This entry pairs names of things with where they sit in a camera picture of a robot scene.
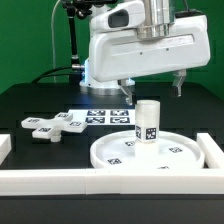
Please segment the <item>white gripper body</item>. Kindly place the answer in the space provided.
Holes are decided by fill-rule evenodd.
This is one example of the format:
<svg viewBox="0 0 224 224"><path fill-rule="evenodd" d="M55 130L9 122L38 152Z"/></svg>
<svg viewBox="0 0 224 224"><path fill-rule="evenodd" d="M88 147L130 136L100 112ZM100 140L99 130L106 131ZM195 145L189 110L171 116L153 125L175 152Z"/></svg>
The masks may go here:
<svg viewBox="0 0 224 224"><path fill-rule="evenodd" d="M140 40L135 29L95 34L89 73L98 82L204 66L210 60L205 15L179 18L164 38Z"/></svg>

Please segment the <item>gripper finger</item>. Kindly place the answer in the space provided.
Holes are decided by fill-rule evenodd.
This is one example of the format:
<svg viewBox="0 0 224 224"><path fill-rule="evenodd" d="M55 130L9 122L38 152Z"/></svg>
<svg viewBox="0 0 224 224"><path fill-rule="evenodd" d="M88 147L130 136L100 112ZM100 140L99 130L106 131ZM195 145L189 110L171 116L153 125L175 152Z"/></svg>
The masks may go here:
<svg viewBox="0 0 224 224"><path fill-rule="evenodd" d="M135 84L134 81L130 79L118 80L118 85L121 91L126 95L126 103L131 106L134 103L133 92L131 87Z"/></svg>
<svg viewBox="0 0 224 224"><path fill-rule="evenodd" d="M185 69L178 70L173 73L174 80L170 88L170 95L172 97L180 97L182 91L182 85L186 79L187 72Z"/></svg>

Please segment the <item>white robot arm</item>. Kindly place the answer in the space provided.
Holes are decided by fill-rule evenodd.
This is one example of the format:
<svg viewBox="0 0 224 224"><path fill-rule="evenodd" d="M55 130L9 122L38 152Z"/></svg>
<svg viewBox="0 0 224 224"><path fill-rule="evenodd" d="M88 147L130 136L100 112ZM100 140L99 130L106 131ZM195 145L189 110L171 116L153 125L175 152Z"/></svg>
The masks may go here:
<svg viewBox="0 0 224 224"><path fill-rule="evenodd" d="M124 93L129 105L135 77L172 72L179 97L186 70L210 60L206 15L189 9L177 13L172 0L124 0L113 9L94 8L90 34L81 90Z"/></svg>

